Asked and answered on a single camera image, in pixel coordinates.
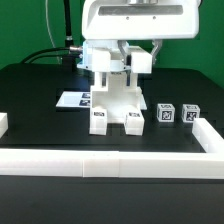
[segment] white paper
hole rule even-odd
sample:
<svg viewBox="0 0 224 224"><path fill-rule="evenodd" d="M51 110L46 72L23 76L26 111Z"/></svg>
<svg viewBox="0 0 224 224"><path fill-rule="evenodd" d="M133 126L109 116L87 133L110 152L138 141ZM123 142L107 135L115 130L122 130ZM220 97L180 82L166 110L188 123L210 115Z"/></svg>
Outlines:
<svg viewBox="0 0 224 224"><path fill-rule="evenodd" d="M56 107L90 108L91 98L89 92L63 92ZM140 102L141 110L147 110L143 95Z"/></svg>

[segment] black table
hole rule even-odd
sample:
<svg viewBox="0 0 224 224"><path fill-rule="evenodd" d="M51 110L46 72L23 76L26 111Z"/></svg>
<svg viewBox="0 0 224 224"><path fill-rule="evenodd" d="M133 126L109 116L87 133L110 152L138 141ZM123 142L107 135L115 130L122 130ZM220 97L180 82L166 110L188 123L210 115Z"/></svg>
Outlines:
<svg viewBox="0 0 224 224"><path fill-rule="evenodd" d="M88 134L88 109L56 109L63 91L89 91L89 73L57 65L13 64L0 71L0 112L9 130L1 148L195 152L203 149L181 120L183 103L198 104L224 136L224 90L200 72L154 69L139 75L148 106L143 136L109 125ZM172 103L175 122L161 124L156 104ZM1 223L222 223L224 181L62 177L0 177Z"/></svg>

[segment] green wall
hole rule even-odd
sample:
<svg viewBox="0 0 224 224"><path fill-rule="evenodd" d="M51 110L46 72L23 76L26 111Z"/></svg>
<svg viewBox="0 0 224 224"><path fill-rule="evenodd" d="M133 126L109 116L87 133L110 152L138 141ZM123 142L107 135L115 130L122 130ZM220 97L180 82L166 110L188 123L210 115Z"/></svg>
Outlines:
<svg viewBox="0 0 224 224"><path fill-rule="evenodd" d="M73 38L75 44L81 44L84 0L70 2ZM197 69L224 87L223 10L224 1L204 0L200 8L200 34L194 40L164 41L156 66ZM63 0L49 0L49 13L56 45L63 46ZM145 49L151 48L150 41L134 43ZM0 0L0 68L17 63L32 52L50 47L44 0Z"/></svg>

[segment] black cable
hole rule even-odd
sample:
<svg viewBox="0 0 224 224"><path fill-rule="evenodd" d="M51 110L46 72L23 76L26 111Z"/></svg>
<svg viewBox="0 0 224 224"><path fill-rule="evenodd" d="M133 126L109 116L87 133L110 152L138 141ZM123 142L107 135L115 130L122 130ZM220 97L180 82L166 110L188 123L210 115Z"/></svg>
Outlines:
<svg viewBox="0 0 224 224"><path fill-rule="evenodd" d="M63 57L63 56L70 56L74 58L79 58L79 54L48 54L48 55L40 55L38 57L33 58L31 61L29 61L29 64L32 64L32 62L40 59L40 58L51 58L51 57Z"/></svg>
<svg viewBox="0 0 224 224"><path fill-rule="evenodd" d="M29 61L29 64L32 64L34 61L40 59L40 58L53 58L53 57L62 57L67 54L46 54L46 55L40 55L38 57L33 58L31 61Z"/></svg>
<svg viewBox="0 0 224 224"><path fill-rule="evenodd" d="M64 8L65 8L65 30L66 30L65 46L70 47L71 45L74 44L71 29L70 0L64 0Z"/></svg>
<svg viewBox="0 0 224 224"><path fill-rule="evenodd" d="M200 3L200 5L199 5L199 7L202 5L202 3L203 3L203 0L201 0L201 3Z"/></svg>
<svg viewBox="0 0 224 224"><path fill-rule="evenodd" d="M30 54L29 56L27 56L26 58L24 58L20 63L21 64L25 64L28 60L30 60L31 58L39 55L39 54L44 54L44 53L49 53L49 52L55 52L55 51L68 51L69 47L57 47L57 48L50 48L50 49L45 49L45 50L41 50L41 51L37 51L33 54Z"/></svg>

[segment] white robot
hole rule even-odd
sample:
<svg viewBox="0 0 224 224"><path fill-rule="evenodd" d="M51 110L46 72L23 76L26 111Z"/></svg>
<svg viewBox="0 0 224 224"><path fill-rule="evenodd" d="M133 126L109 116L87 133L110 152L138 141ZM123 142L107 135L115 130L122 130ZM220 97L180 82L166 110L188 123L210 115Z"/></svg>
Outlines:
<svg viewBox="0 0 224 224"><path fill-rule="evenodd" d="M83 61L94 72L90 134L106 135L108 123L124 124L126 134L142 135L144 118L138 73L151 73L162 39L194 38L200 0L86 0ZM152 40L151 53L126 40Z"/></svg>

